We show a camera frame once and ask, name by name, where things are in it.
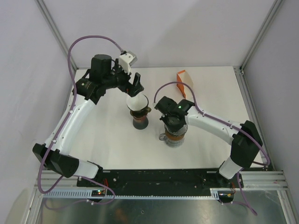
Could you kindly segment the red-rimmed dark carafe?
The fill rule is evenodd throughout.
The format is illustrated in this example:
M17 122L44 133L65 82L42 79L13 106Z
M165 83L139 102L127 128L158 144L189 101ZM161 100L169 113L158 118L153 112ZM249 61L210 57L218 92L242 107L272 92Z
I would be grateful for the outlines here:
M149 124L149 120L146 115L140 118L133 117L133 126L138 130L145 129L148 126L148 124Z

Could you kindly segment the white paper coffee filter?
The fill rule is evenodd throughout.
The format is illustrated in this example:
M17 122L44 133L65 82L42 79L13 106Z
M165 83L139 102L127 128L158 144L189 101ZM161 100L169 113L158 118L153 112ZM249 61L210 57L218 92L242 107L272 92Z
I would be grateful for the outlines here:
M127 96L126 104L130 110L140 111L148 106L149 100L144 94L138 93L135 97Z

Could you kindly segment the olive green dripper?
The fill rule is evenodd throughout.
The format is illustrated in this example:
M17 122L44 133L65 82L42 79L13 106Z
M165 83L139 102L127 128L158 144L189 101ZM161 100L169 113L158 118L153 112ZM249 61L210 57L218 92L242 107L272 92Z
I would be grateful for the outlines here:
M134 118L142 118L144 116L147 116L147 114L151 112L151 108L149 106L146 106L144 107L143 109L141 110L138 110L138 111L133 111L133 110L130 110L130 115Z

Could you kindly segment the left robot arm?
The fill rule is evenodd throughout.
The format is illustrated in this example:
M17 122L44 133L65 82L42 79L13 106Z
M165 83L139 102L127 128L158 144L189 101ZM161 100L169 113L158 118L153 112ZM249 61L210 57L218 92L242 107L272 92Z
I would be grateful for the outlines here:
M124 52L113 60L111 56L98 54L92 58L91 67L76 82L73 101L64 112L55 130L43 144L36 143L33 153L45 167L64 176L84 176L92 186L103 182L100 167L92 162L70 156L72 144L89 113L108 89L120 91L135 97L144 90L140 74L136 73L131 83L131 65L137 61L132 52Z

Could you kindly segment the clear grey ribbed dripper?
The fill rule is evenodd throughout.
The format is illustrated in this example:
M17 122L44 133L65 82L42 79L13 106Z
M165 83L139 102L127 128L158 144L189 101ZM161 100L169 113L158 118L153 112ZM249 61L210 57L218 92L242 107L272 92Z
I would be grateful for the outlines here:
M171 131L167 125L164 125L164 130L165 130L166 135L170 135L173 137L179 137L179 136L185 135L185 133L187 132L187 129L188 129L188 125L184 125L182 128L180 128L177 131Z

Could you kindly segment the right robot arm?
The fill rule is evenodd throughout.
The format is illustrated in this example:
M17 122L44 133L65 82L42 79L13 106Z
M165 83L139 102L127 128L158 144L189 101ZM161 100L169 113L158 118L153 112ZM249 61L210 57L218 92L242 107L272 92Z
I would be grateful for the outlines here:
M160 120L170 133L176 133L185 126L194 126L231 146L230 156L222 163L215 176L220 187L227 187L241 169L250 168L262 146L257 128L251 121L230 124L218 117L199 112L195 103L186 99L176 103L171 98L162 97L155 109L161 112Z

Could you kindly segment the clear grey glass carafe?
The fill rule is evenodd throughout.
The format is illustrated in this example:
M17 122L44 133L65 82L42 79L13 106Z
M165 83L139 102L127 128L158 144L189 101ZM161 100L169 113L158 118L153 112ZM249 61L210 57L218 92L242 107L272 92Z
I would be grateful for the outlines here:
M169 137L167 137L166 133L162 133L159 135L159 140L163 141L167 146L175 148L183 145L185 138L183 137L179 140L171 140Z

